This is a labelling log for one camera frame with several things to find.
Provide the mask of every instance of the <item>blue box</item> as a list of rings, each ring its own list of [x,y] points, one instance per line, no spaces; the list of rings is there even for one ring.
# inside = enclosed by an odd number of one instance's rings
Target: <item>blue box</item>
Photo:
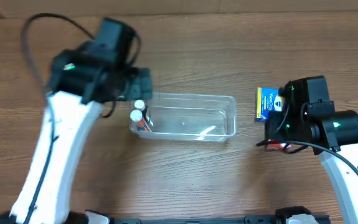
[[[278,90],[272,88],[258,87],[255,92],[256,121],[266,121],[269,117],[269,111],[282,111],[283,98],[278,95]]]

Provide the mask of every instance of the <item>wooden table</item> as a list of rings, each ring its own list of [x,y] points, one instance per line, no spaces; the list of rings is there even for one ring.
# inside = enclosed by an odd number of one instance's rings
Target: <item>wooden table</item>
[[[122,106],[97,122],[73,184],[71,209],[144,219],[243,217],[304,205],[341,213],[327,174],[311,150],[264,152],[254,122],[258,86],[279,87],[325,75],[337,110],[358,112],[358,12],[115,17],[143,40],[138,65],[155,90],[231,95],[237,134],[225,144],[147,141],[128,128]],[[100,18],[76,20],[96,32]],[[0,213],[10,210],[30,167],[43,100],[21,55],[23,21],[0,20]],[[66,22],[45,19],[31,29],[31,48],[45,78],[52,57],[86,38]]]

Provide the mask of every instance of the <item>plastic tray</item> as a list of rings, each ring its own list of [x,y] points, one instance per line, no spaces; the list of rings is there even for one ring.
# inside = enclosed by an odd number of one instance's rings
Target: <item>plastic tray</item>
[[[237,108],[232,96],[153,93],[147,102],[152,132],[131,131],[146,139],[225,141],[236,134]]]

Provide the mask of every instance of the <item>white bottle cap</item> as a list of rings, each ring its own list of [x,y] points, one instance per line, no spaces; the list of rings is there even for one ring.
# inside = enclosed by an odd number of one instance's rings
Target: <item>white bottle cap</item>
[[[129,118],[133,121],[133,122],[139,122],[142,120],[143,115],[142,112],[140,110],[133,110],[131,111],[131,113],[129,114]]]
[[[144,110],[144,108],[146,107],[146,104],[144,103],[143,100],[136,100],[134,103],[134,107],[138,110]]]

